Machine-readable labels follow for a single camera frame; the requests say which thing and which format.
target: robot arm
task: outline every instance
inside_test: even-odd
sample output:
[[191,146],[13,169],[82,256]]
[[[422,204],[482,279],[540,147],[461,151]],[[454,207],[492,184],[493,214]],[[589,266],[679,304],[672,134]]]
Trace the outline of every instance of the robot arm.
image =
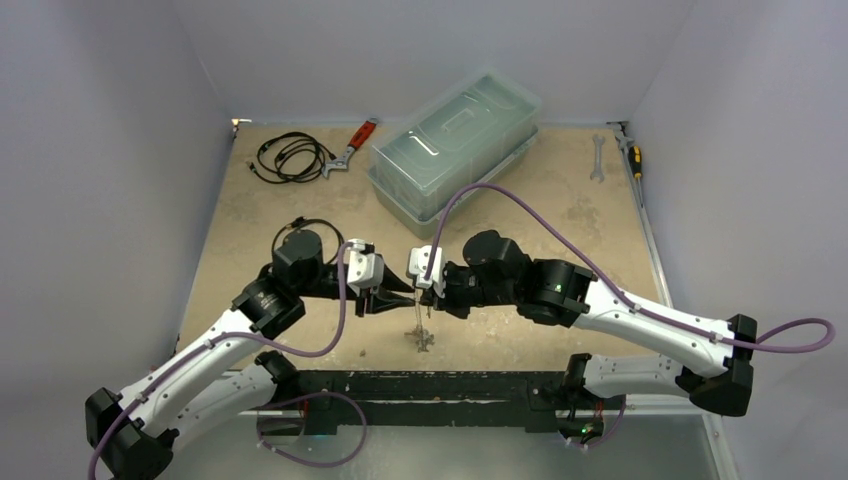
[[[197,340],[120,392],[103,388],[88,398],[88,441],[100,450],[99,456],[116,478],[155,478],[175,450],[289,388],[287,372],[294,369],[276,352],[259,355],[257,365],[233,377],[222,380],[221,376],[303,317],[301,297],[339,299],[344,289],[345,299],[356,302],[358,316],[414,304],[393,293],[411,293],[412,288],[385,267],[373,245],[350,240],[345,246],[351,250],[349,264],[325,264],[317,234],[290,233],[274,250],[272,263]],[[342,274],[346,281],[340,284]],[[326,351],[338,341],[341,330]],[[298,353],[320,356],[326,352]]]
[[430,255],[429,246],[413,249],[407,267],[416,287],[425,290],[424,305],[458,318],[467,318],[471,307],[515,305],[536,323],[595,330],[658,352],[625,359],[573,356],[570,386],[586,395],[674,394],[721,415],[742,416],[747,410],[753,379],[750,350],[711,341],[638,310],[654,311],[708,335],[752,342],[756,322],[748,317],[696,317],[625,292],[638,306],[629,308],[590,270],[564,260],[532,260],[494,230],[465,244],[462,256],[468,266],[445,262],[437,249],[433,275],[425,280]]

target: adjustable wrench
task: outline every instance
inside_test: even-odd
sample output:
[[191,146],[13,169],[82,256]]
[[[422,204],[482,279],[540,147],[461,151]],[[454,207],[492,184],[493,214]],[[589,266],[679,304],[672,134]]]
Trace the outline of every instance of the adjustable wrench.
[[348,142],[345,153],[339,158],[330,160],[324,164],[324,167],[321,169],[321,174],[324,175],[324,178],[330,178],[330,170],[347,170],[350,157],[365,143],[365,140],[368,140],[368,137],[377,128],[377,123],[378,120],[376,118],[369,118],[367,122],[359,127],[359,130],[353,134],[353,138]]
[[604,144],[605,139],[600,135],[595,135],[592,137],[592,140],[595,141],[595,169],[589,175],[589,180],[598,178],[598,183],[602,183],[604,181],[604,171],[601,169],[601,145]]

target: metal tool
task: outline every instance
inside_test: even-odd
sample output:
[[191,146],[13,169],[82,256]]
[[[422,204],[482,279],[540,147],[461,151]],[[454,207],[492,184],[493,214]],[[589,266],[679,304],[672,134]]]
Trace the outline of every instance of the metal tool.
[[612,124],[612,131],[615,134],[615,139],[618,142],[618,149],[621,150],[621,155],[627,159],[630,165],[630,173],[636,181],[636,201],[639,206],[645,206],[645,197],[642,194],[642,151],[634,145],[635,140],[628,137],[624,133],[625,123]]
[[321,168],[321,174],[324,175],[324,178],[330,178],[330,170],[348,169],[350,157],[353,156],[354,152],[359,150],[359,147],[365,143],[365,140],[368,140],[368,137],[370,137],[371,133],[374,132],[374,129],[377,128],[378,123],[379,121],[376,118],[369,118],[362,124],[361,127],[359,127],[359,130],[353,134],[350,142],[348,142],[345,152],[338,158],[326,162],[324,167]]
[[630,173],[633,174],[633,179],[636,181],[636,196],[639,200],[639,206],[645,205],[645,200],[642,196],[642,150],[633,145],[630,151],[627,152],[627,161],[630,164]]
[[605,139],[600,135],[595,135],[592,137],[592,140],[595,141],[595,169],[589,175],[589,180],[597,178],[599,179],[598,183],[602,183],[604,181],[604,171],[601,169],[601,145],[604,144]]

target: screwdriver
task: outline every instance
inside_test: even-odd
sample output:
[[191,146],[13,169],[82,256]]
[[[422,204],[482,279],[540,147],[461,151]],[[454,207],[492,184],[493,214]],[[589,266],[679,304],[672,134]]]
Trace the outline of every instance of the screwdriver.
[[630,147],[627,152],[627,160],[630,163],[630,173],[633,174],[633,179],[636,180],[637,196],[639,197],[639,206],[645,206],[645,200],[642,197],[642,151],[636,145]]

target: red wrench handle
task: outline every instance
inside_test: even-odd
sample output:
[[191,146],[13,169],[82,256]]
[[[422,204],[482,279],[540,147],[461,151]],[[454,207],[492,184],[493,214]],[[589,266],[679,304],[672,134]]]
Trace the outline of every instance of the red wrench handle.
[[368,137],[374,133],[375,128],[377,128],[377,119],[369,118],[368,121],[363,123],[362,126],[359,127],[359,130],[353,134],[353,138],[350,139],[348,146],[359,150],[359,147],[365,143],[365,140],[368,140]]

